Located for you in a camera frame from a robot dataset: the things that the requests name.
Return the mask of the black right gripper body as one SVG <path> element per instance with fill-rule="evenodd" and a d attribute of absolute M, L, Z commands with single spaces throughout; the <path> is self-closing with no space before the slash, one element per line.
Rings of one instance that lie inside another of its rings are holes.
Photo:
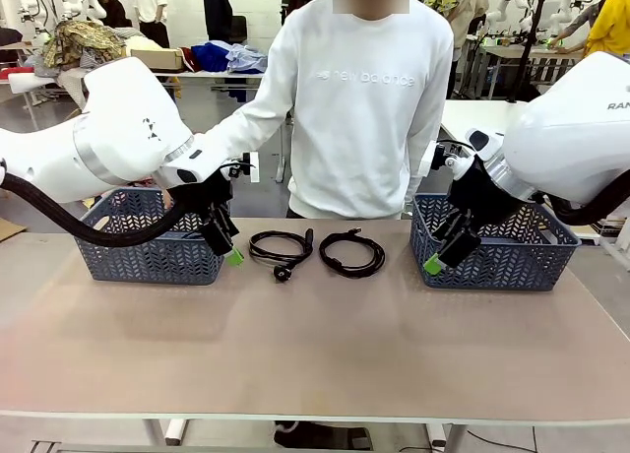
<path fill-rule="evenodd" d="M 523 202 L 497 186 L 480 159 L 450 185 L 447 200 L 477 226 L 498 226 L 523 207 Z"/>

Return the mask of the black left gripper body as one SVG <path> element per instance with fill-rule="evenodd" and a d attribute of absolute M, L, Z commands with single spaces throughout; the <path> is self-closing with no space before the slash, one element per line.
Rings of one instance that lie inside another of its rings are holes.
<path fill-rule="evenodd" d="M 221 172 L 215 172 L 203 182 L 192 185 L 192 210 L 202 223 L 230 217 L 232 183 Z"/>

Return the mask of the person's right hand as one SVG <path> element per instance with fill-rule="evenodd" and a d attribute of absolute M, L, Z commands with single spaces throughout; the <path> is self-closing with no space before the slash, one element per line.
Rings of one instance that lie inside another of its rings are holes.
<path fill-rule="evenodd" d="M 140 188 L 154 188 L 158 189 L 161 193 L 161 199 L 163 202 L 163 207 L 168 210 L 172 207 L 173 201 L 171 196 L 168 194 L 167 190 L 163 187 L 159 186 L 151 177 L 147 177 L 141 180 L 135 180 L 129 183 L 131 187 L 140 187 Z"/>

